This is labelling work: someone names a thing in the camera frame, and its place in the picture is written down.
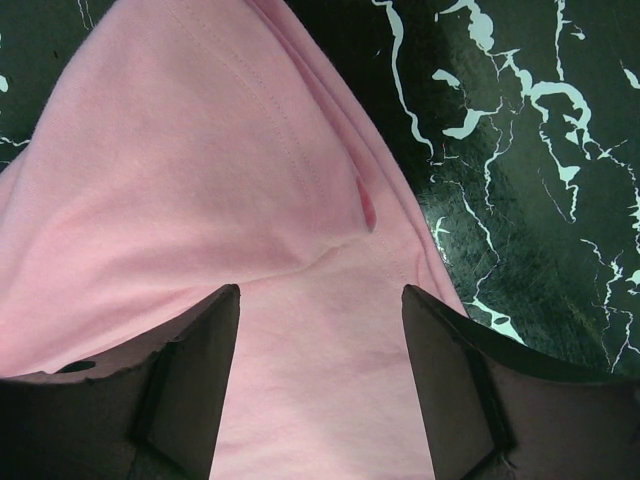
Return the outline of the pink t shirt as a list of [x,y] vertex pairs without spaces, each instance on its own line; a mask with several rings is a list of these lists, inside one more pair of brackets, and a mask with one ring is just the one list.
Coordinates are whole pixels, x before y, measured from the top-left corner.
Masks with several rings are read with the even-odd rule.
[[397,162],[281,1],[118,1],[1,176],[1,372],[55,371],[224,284],[215,479],[429,479],[402,326],[462,305]]

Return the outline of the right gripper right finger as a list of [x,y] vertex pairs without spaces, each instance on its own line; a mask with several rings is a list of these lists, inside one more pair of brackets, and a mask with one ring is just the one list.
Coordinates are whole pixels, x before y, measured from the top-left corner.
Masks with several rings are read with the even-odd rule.
[[402,320],[436,478],[638,478],[637,379],[537,352],[417,286]]

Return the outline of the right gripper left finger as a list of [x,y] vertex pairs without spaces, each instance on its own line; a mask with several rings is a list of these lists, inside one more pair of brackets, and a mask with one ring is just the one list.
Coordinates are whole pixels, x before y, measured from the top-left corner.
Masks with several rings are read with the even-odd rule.
[[234,355],[240,290],[55,373],[1,382],[5,479],[205,479]]

